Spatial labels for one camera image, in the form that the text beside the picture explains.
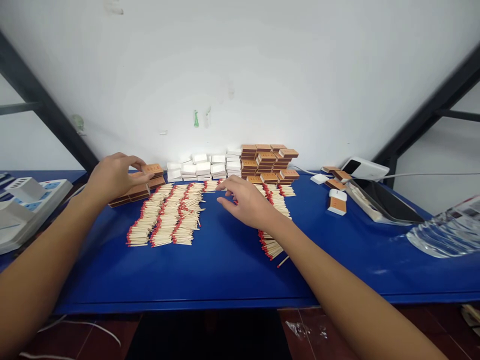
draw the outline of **hand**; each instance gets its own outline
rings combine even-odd
[[[224,197],[218,197],[216,200],[222,204],[230,214],[252,228],[267,231],[266,229],[271,226],[276,219],[284,217],[270,204],[265,196],[258,191],[255,185],[238,176],[230,176],[218,185],[216,189],[227,189],[226,197],[234,194],[233,199],[238,201],[238,205],[235,205]]]
[[[130,165],[141,171],[145,161],[121,152],[105,157],[93,169],[82,194],[106,205],[113,199],[121,197],[134,186],[146,184],[154,175],[130,176]]]

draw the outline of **phone screen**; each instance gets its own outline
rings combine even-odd
[[[425,221],[412,208],[379,183],[362,179],[355,179],[355,183],[393,218],[417,223]]]

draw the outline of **black shelf frame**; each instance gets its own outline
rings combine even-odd
[[[480,114],[451,110],[479,81],[480,44],[372,161],[389,167],[388,174],[393,175],[397,170],[399,157],[442,117],[480,122]],[[385,184],[393,188],[394,179],[387,179]]]
[[[99,160],[1,32],[0,74],[25,101],[0,106],[0,115],[35,112],[90,174]]]

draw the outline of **plastic water bottle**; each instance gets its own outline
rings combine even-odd
[[[480,195],[412,228],[406,237],[414,246],[436,258],[480,251]]]

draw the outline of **white wall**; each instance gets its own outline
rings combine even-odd
[[[0,75],[0,106],[24,103]],[[33,111],[0,116],[0,170],[81,170]]]
[[[99,157],[281,143],[318,169],[372,158],[476,45],[479,14],[477,0],[3,0],[0,30]]]
[[[480,114],[480,83],[452,110]],[[396,173],[480,173],[480,123],[443,117],[399,159]],[[405,176],[393,188],[431,214],[480,194],[480,175]]]

